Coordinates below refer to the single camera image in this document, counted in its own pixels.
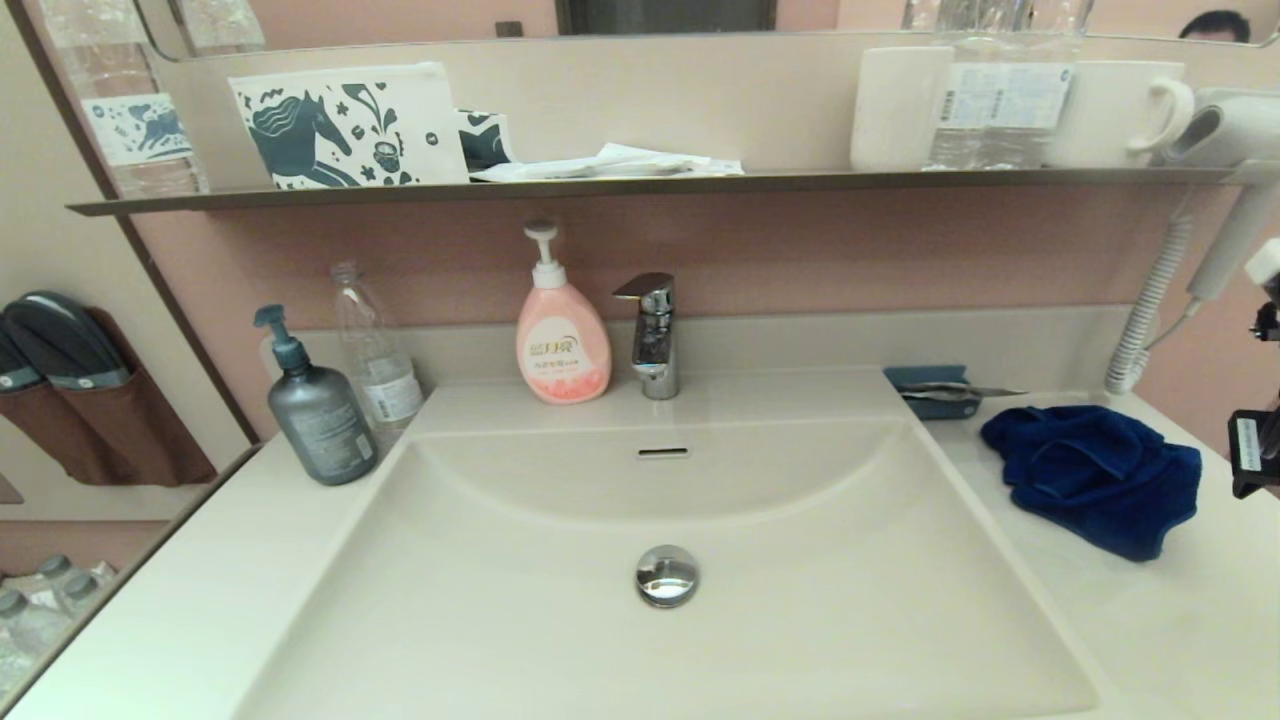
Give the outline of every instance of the faucet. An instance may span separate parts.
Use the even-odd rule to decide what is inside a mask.
[[[667,273],[641,273],[613,291],[613,297],[639,300],[631,369],[640,377],[649,400],[671,400],[680,392],[676,375],[676,278]]]

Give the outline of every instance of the soap dispenser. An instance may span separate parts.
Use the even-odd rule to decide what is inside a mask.
[[[338,370],[311,364],[311,357],[284,327],[284,307],[265,305],[255,327],[271,325],[271,352],[284,375],[266,396],[280,430],[302,468],[320,484],[340,486],[378,465],[378,447],[360,411],[351,383]]]
[[[538,243],[541,259],[534,265],[534,290],[516,329],[520,373],[534,395],[552,405],[599,397],[613,370],[604,323],[552,256],[552,240],[559,234],[556,223],[525,223],[525,234]]]

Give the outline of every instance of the shelf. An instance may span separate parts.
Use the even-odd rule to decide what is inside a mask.
[[[248,210],[301,205],[374,205],[447,200],[518,200],[600,197],[613,195],[699,195],[726,192],[820,192],[927,187],[1009,187],[1051,184],[1215,184],[1230,170],[1166,168],[1098,170],[996,170],[948,173],[772,173],[718,178],[637,178],[545,181],[525,183],[416,184],[333,190],[250,190],[179,197],[110,200],[68,205],[90,218],[172,213],[175,210]]]

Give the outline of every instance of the white countertop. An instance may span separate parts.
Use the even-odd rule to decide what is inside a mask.
[[[1280,716],[1280,503],[1231,497],[1230,468],[1137,397],[1111,406],[1204,456],[1199,511],[1137,565],[1009,502],[980,424],[929,423],[943,451],[1048,588],[1142,720]],[[13,720],[225,720],[378,484],[326,488],[270,442],[120,589]]]

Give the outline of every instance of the pink soap bottle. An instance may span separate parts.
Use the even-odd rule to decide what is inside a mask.
[[[556,223],[527,222],[525,234],[538,242],[541,260],[534,265],[534,290],[516,328],[520,374],[543,402],[572,405],[599,397],[613,369],[604,323],[552,258],[552,240],[559,234]]]

